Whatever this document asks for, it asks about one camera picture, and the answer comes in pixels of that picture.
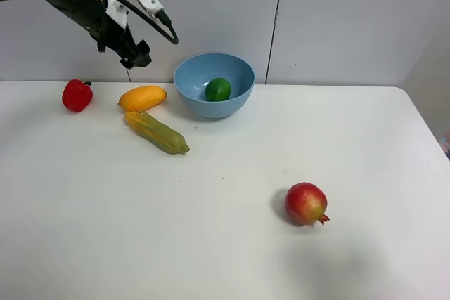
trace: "toy fruit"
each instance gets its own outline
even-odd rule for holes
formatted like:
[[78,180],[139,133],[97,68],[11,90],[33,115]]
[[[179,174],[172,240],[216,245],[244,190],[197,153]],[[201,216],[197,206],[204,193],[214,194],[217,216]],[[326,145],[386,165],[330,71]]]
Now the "toy fruit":
[[125,119],[132,129],[169,154],[189,152],[184,137],[146,112],[126,112]]
[[208,101],[226,101],[231,95],[231,85],[222,78],[214,79],[206,86],[206,100]]
[[71,80],[64,88],[63,104],[73,112],[81,112],[92,101],[91,82]]
[[127,112],[145,112],[163,103],[167,97],[164,89],[158,86],[142,86],[122,95],[119,106]]
[[327,207],[325,194],[311,183],[299,183],[289,189],[285,206],[289,215],[302,225],[320,221],[322,225],[330,219],[324,214]]

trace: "red bell pepper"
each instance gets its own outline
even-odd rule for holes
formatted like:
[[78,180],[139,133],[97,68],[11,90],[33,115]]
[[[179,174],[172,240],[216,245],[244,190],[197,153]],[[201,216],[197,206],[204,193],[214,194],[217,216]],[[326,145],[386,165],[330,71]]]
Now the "red bell pepper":
[[91,82],[69,81],[63,92],[64,106],[73,112],[81,112],[92,101]]

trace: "blue bowl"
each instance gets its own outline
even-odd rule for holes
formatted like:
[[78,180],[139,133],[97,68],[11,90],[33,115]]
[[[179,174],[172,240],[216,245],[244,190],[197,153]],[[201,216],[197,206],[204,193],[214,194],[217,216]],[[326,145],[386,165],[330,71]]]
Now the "blue bowl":
[[[206,86],[218,77],[230,83],[231,96],[227,101],[206,101]],[[175,71],[174,83],[182,101],[192,111],[203,117],[219,119],[237,112],[247,102],[255,85],[255,73],[240,58],[206,53],[183,61]]]

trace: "green lime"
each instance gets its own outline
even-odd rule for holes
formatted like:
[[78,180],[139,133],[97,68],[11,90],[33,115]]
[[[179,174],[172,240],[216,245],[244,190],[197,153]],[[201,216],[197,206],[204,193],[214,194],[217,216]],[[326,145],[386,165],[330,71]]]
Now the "green lime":
[[231,85],[225,79],[214,79],[206,86],[205,95],[208,101],[226,101],[231,95]]

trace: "bowl rim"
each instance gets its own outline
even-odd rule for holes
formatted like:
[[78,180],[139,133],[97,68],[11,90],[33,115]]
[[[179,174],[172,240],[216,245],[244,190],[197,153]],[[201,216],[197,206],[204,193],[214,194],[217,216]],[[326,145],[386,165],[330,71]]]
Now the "bowl rim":
[[[235,98],[232,98],[231,100],[226,100],[226,101],[204,101],[204,100],[198,100],[197,98],[191,98],[191,97],[187,96],[187,95],[186,95],[185,93],[183,93],[183,91],[180,90],[180,88],[178,88],[178,86],[176,85],[175,76],[176,76],[176,74],[177,74],[177,72],[178,72],[178,69],[179,69],[184,63],[188,62],[190,59],[197,58],[198,56],[207,56],[207,55],[209,55],[209,54],[219,54],[219,55],[223,55],[223,56],[232,56],[232,57],[234,57],[234,58],[237,58],[237,59],[243,61],[243,62],[244,62],[248,67],[250,67],[250,69],[252,70],[252,74],[253,74],[253,83],[252,83],[252,86],[250,86],[249,89],[247,89],[244,93],[240,94],[239,96],[236,96]],[[180,63],[180,64],[178,65],[178,67],[175,69],[175,73],[174,73],[174,85],[175,85],[176,90],[177,90],[180,94],[183,94],[183,96],[187,97],[189,100],[193,100],[193,101],[196,101],[196,102],[202,102],[202,103],[211,103],[211,104],[220,104],[220,103],[222,103],[222,104],[223,104],[223,103],[225,103],[225,102],[233,102],[234,100],[239,99],[241,96],[244,96],[244,95],[247,94],[249,91],[251,91],[251,90],[253,89],[253,87],[255,86],[255,83],[256,83],[256,75],[255,75],[255,71],[253,70],[253,67],[250,66],[250,64],[249,64],[246,60],[244,60],[244,59],[242,59],[242,58],[239,58],[238,56],[235,56],[235,55],[233,55],[233,54],[228,54],[228,53],[207,52],[207,53],[199,53],[199,54],[195,54],[194,56],[191,56],[191,57],[189,57],[189,58],[183,60],[183,62]]]

